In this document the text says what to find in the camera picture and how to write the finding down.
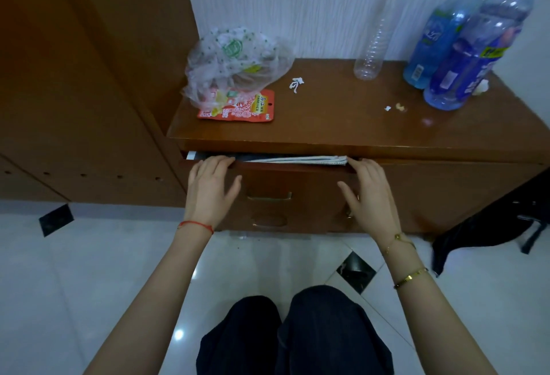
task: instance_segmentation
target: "gold bracelet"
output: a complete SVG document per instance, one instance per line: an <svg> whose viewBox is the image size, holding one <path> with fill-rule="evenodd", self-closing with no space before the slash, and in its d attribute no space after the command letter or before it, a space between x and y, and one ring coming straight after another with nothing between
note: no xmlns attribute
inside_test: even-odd
<svg viewBox="0 0 550 375"><path fill-rule="evenodd" d="M399 240L400 242L403 242L403 243L408 243L409 245L412 245L413 248L415 248L416 250L416 246L414 245L414 243L412 243L411 241L409 240L403 240L402 237L405 236L404 233L397 233L395 235L395 238L392 240L392 242L388 245L388 247L386 248L386 250L384 251L384 256L388 255L389 253L389 248L391 248L391 246L393 245L393 243L396 241L396 240Z"/></svg>
<svg viewBox="0 0 550 375"><path fill-rule="evenodd" d="M428 272L428 268L420 268L418 271L415 271L412 274L407 275L403 280L395 284L393 288L396 290L397 288L401 287L403 284L406 284L407 282L411 281L414 277L420 274L424 274L425 272Z"/></svg>

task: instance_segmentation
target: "plastic bag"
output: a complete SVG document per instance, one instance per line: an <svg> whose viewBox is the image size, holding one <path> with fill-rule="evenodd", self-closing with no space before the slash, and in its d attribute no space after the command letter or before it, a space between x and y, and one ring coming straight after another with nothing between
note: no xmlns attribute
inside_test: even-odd
<svg viewBox="0 0 550 375"><path fill-rule="evenodd" d="M210 31L189 53L182 94L201 110L248 101L288 72L290 43L244 27Z"/></svg>

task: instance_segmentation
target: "white textured wallpaper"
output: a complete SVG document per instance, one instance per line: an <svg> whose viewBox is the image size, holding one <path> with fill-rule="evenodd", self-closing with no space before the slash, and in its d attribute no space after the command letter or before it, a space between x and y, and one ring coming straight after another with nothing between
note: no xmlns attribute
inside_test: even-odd
<svg viewBox="0 0 550 375"><path fill-rule="evenodd" d="M408 59L434 7L443 0L405 0L406 7L386 59ZM212 27L247 26L292 40L298 57L356 58L372 10L380 0L191 0L199 34ZM550 0L536 8L496 72L548 124L550 99Z"/></svg>

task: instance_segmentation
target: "water bottle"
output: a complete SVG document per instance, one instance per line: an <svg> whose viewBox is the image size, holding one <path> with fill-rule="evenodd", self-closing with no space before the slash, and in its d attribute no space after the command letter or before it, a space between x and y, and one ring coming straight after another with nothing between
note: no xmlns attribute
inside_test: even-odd
<svg viewBox="0 0 550 375"><path fill-rule="evenodd" d="M366 50L355 61L353 72L360 80L373 80L380 73L395 27L401 18L403 0L386 0L368 29Z"/></svg>
<svg viewBox="0 0 550 375"><path fill-rule="evenodd" d="M441 110L455 110L477 88L521 32L533 0L485 0L424 90L424 100Z"/></svg>
<svg viewBox="0 0 550 375"><path fill-rule="evenodd" d="M437 6L424 27L403 78L423 90L450 53L464 24L478 11L483 0L446 0Z"/></svg>

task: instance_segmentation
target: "cabinet top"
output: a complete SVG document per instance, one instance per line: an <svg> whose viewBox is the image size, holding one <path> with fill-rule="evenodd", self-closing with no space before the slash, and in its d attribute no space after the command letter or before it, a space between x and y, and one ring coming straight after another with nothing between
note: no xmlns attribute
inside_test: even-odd
<svg viewBox="0 0 550 375"><path fill-rule="evenodd" d="M167 136L184 150L550 163L550 130L495 74L489 91L444 112L402 78L404 63L385 62L372 81L356 79L353 64L297 59L267 87L275 92L269 123L199 120L184 99ZM304 84L294 94L296 77Z"/></svg>

